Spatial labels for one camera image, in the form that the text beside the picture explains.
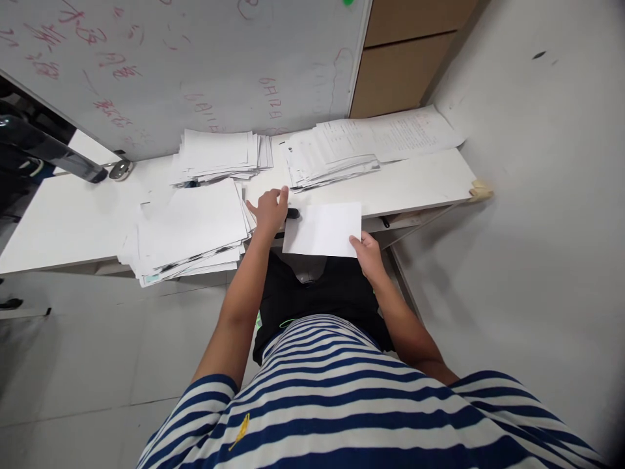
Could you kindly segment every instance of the wooden cabinet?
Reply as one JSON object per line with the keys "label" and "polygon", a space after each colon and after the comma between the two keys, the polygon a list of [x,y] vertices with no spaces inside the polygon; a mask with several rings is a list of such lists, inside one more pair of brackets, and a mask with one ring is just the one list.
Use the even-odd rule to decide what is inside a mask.
{"label": "wooden cabinet", "polygon": [[421,105],[479,0],[374,0],[350,117]]}
{"label": "wooden cabinet", "polygon": [[361,119],[419,106],[455,34],[365,50],[350,117]]}
{"label": "wooden cabinet", "polygon": [[456,31],[477,0],[374,0],[365,47]]}

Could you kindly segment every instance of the right hand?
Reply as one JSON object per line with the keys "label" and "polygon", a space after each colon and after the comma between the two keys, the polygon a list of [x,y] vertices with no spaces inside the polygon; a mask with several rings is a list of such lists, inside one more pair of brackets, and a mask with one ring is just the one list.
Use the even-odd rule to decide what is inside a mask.
{"label": "right hand", "polygon": [[380,254],[380,245],[366,231],[361,233],[362,242],[355,236],[350,236],[350,243],[356,250],[358,262],[363,269],[363,274],[369,282],[379,285],[382,281],[389,278],[382,264],[382,255]]}
{"label": "right hand", "polygon": [[249,211],[256,217],[257,231],[274,237],[285,223],[288,210],[288,187],[271,189],[258,199],[258,207],[245,202]]}

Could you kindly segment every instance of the desk surface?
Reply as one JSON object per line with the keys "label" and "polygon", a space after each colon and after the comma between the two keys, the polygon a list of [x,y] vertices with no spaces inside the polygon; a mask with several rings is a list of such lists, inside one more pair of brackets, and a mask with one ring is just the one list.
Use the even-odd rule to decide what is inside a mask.
{"label": "desk surface", "polygon": [[[273,139],[270,171],[247,181],[245,198],[256,203],[286,184],[286,161]],[[91,157],[83,148],[83,153]],[[167,196],[171,157],[137,163],[123,182],[90,184],[73,175],[43,181],[0,257],[0,274],[43,270],[115,258],[139,203]],[[359,201],[363,217],[449,205],[470,198],[474,174],[456,150],[384,165],[380,171],[299,194],[289,205]]]}

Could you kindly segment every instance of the blue and white striped shirt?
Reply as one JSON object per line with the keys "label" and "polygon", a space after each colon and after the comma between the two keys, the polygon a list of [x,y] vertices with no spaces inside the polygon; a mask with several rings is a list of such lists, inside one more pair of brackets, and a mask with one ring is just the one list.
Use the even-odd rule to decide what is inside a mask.
{"label": "blue and white striped shirt", "polygon": [[137,467],[605,467],[518,381],[445,386],[330,315],[293,322],[250,385],[194,382]]}

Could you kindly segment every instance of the stack of papers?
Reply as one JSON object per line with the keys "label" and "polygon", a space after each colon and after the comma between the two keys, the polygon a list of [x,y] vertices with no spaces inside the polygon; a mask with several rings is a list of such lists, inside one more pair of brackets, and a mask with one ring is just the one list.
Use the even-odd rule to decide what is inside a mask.
{"label": "stack of papers", "polygon": [[185,129],[173,157],[169,183],[208,182],[225,177],[250,179],[273,167],[271,139],[252,132],[210,134]]}
{"label": "stack of papers", "polygon": [[375,171],[380,163],[449,150],[464,141],[434,106],[317,124],[281,145],[294,192]]}
{"label": "stack of papers", "polygon": [[[350,121],[335,122],[350,126]],[[357,129],[352,129],[340,141],[328,132],[328,124],[333,122],[299,132],[280,146],[293,192],[325,186],[380,169],[380,163],[373,153],[353,150],[353,141],[359,138]]]}
{"label": "stack of papers", "polygon": [[117,257],[130,265],[142,287],[233,270],[255,228],[241,187],[226,178],[177,189],[164,204],[141,204]]}

